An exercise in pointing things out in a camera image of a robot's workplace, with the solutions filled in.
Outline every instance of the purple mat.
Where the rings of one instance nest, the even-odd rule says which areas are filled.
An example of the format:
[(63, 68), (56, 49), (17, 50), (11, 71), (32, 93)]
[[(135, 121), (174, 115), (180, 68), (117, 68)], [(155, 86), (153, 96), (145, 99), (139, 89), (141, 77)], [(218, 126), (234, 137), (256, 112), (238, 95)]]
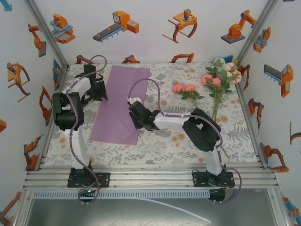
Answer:
[[(144, 67), (113, 66), (106, 84), (108, 101), (100, 104), (90, 139), (94, 141), (137, 145), (139, 130), (135, 129), (129, 116), (128, 93), (139, 79), (148, 78), (150, 69)], [(144, 103), (147, 81), (139, 82), (132, 91), (131, 98), (139, 97)]]

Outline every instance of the purple cable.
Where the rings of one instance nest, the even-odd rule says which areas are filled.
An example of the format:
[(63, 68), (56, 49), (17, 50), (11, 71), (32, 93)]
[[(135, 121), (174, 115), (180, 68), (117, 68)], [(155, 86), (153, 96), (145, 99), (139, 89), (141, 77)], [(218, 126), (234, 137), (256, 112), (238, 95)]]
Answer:
[[(73, 103), (73, 101), (72, 101), (72, 99), (71, 99), (71, 97), (70, 97), (70, 95), (69, 95), (69, 91), (70, 91), (70, 90), (71, 90), (71, 89), (72, 89), (72, 88), (73, 88), (80, 80), (82, 80), (83, 78), (88, 77), (88, 76), (93, 75), (93, 74), (96, 74), (97, 72), (100, 72), (101, 70), (103, 70), (103, 69), (106, 67), (106, 65), (107, 65), (107, 59), (106, 59), (104, 56), (102, 56), (102, 55), (96, 55), (96, 56), (92, 57), (92, 58), (89, 60), (89, 62), (91, 62), (95, 57), (102, 57), (102, 58), (104, 58), (105, 63), (104, 63), (103, 68), (100, 69), (100, 70), (97, 70), (97, 71), (95, 71), (95, 72), (91, 72), (91, 73), (88, 73), (88, 74), (85, 74), (85, 75), (81, 76), (78, 80), (75, 80), (74, 83), (66, 90), (66, 96), (67, 96), (67, 98), (68, 98), (68, 100), (69, 100), (69, 102), (70, 102), (71, 107), (72, 107), (73, 110), (74, 110), (74, 115), (75, 115), (75, 124), (72, 126), (72, 128), (71, 128), (71, 130), (70, 130), (70, 134), (69, 134), (69, 136), (70, 136), (70, 138), (69, 138), (70, 150), (71, 150), (71, 153), (72, 153), (73, 157), (76, 159), (76, 161), (78, 161), (83, 167), (85, 167), (85, 168), (93, 175), (93, 177), (94, 177), (95, 180), (96, 180), (97, 188), (98, 188), (97, 193), (96, 193), (94, 199), (91, 200), (90, 202), (87, 202), (87, 203), (86, 203), (87, 205), (89, 205), (89, 203), (93, 203), (93, 202), (96, 200), (96, 198), (97, 198), (97, 196), (98, 196), (98, 194), (99, 194), (100, 185), (99, 185), (99, 181), (98, 181), (98, 178), (97, 178), (96, 174), (95, 174), (88, 166), (86, 166), (86, 165), (85, 165), (85, 164), (84, 164), (84, 163), (76, 156), (76, 154), (74, 153), (73, 147), (72, 147), (72, 132), (74, 131), (74, 128), (77, 126), (77, 124), (79, 123), (79, 115), (78, 115), (78, 113), (77, 113), (77, 111), (76, 111), (76, 109), (75, 109), (75, 105), (74, 105), (74, 103)], [(80, 199), (80, 195), (81, 195), (81, 194), (82, 194), (82, 193), (79, 192), (79, 194), (78, 194), (78, 200), (83, 204), (84, 202)]]
[[(182, 116), (180, 116), (180, 115), (166, 114), (166, 113), (164, 113), (164, 112), (162, 111), (161, 106), (160, 106), (160, 87), (159, 87), (158, 83), (157, 83), (155, 80), (153, 80), (153, 79), (146, 78), (146, 79), (140, 79), (140, 80), (138, 80), (137, 82), (135, 82), (135, 83), (133, 84), (132, 88), (130, 89), (130, 92), (129, 92), (129, 94), (128, 94), (128, 98), (131, 97), (131, 93), (132, 93), (132, 90), (133, 90), (134, 86), (135, 86), (137, 83), (139, 83), (139, 82), (141, 82), (141, 81), (144, 81), (144, 80), (149, 80), (149, 81), (154, 82), (154, 83), (156, 84), (157, 88), (158, 88), (158, 109), (159, 109), (160, 113), (161, 113), (162, 115), (164, 115), (164, 116), (167, 116), (167, 117), (181, 118)], [(234, 169), (234, 168), (225, 168), (224, 165), (222, 164), (222, 156), (221, 156), (220, 151), (218, 150), (218, 148), (219, 148), (220, 146), (222, 146), (222, 143), (223, 143), (223, 139), (222, 139), (221, 133), (219, 132), (219, 130), (216, 128), (216, 126), (215, 126), (213, 123), (211, 123), (208, 119), (206, 119), (206, 118), (204, 118), (204, 117), (201, 117), (201, 116), (198, 116), (198, 115), (191, 115), (191, 114), (190, 114), (190, 115), (183, 115), (183, 117), (184, 117), (184, 118), (191, 118), (191, 117), (192, 117), (192, 118), (198, 118), (198, 119), (201, 119), (201, 120), (205, 121), (206, 123), (208, 123), (208, 124), (215, 130), (215, 132), (217, 133), (217, 135), (218, 135), (218, 137), (219, 137), (219, 139), (220, 139), (220, 143), (216, 146), (216, 150), (217, 150), (217, 153), (218, 153), (218, 158), (219, 158), (220, 164), (221, 164), (222, 168), (223, 168), (225, 171), (233, 170), (233, 171), (235, 171), (235, 172), (238, 174), (238, 177), (239, 177), (239, 188), (238, 188), (238, 191), (236, 192), (236, 194), (235, 194), (234, 196), (232, 196), (232, 197), (229, 198), (228, 200), (226, 200), (226, 201), (224, 201), (224, 202), (221, 202), (221, 204), (222, 204), (222, 203), (230, 202), (231, 200), (235, 199), (235, 198), (238, 196), (238, 194), (239, 194), (239, 192), (240, 192), (240, 189), (241, 189), (241, 186), (242, 186), (242, 179), (241, 179), (240, 173), (239, 173), (236, 169)]]

